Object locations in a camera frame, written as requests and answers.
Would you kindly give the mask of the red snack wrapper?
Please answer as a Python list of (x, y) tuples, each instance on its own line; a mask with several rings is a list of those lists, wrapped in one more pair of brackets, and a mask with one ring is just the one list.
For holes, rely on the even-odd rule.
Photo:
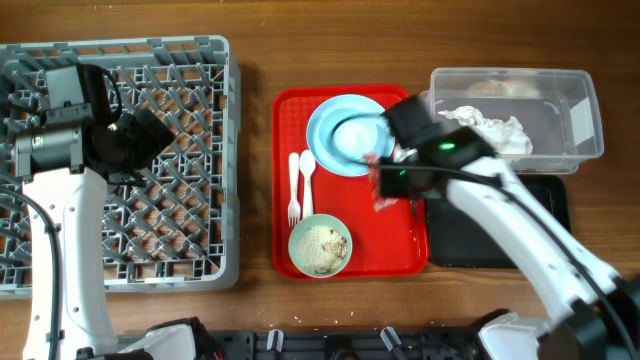
[(398, 199), (396, 198), (383, 197), (381, 194), (381, 175), (380, 170), (377, 168), (377, 165), (382, 165), (383, 160), (386, 160), (386, 157), (379, 157), (373, 153), (364, 156), (364, 161), (368, 166), (367, 177), (369, 184), (371, 185), (373, 209), (376, 212), (384, 211), (385, 209), (395, 205), (398, 202)]

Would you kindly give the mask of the green bowl with rice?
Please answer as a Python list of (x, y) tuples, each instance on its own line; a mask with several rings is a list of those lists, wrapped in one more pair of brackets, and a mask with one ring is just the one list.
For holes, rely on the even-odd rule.
[(326, 214), (301, 220), (291, 231), (288, 254), (304, 275), (323, 279), (336, 276), (349, 263), (353, 240), (342, 221)]

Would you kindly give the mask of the white napkin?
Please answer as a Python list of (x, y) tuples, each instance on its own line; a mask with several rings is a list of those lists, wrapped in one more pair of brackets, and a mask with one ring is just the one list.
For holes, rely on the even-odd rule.
[(438, 114), (448, 120), (455, 120), (460, 126), (472, 128), (500, 154), (530, 155), (533, 152), (532, 141), (515, 116), (510, 116), (506, 121), (486, 118), (472, 106), (460, 106), (452, 111), (442, 110)]

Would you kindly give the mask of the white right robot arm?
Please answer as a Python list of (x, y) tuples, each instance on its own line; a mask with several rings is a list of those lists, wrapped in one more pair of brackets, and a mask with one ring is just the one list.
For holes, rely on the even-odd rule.
[(434, 120), (417, 96), (381, 116), (398, 144), (417, 152), (377, 162), (392, 196), (438, 191), (497, 243), (546, 309), (544, 320), (506, 312), (482, 325), (489, 358), (638, 358), (638, 279), (624, 279), (578, 242), (473, 129)]

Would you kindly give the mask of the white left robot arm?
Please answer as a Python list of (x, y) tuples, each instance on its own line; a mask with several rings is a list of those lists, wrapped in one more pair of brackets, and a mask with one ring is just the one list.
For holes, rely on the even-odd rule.
[(113, 107), (105, 69), (75, 64), (45, 74), (51, 107), (14, 141), (31, 234), (32, 299), (26, 359), (218, 359), (196, 317), (161, 323), (120, 349), (104, 286), (101, 231), (111, 185), (140, 186), (138, 170), (174, 134), (148, 109)]

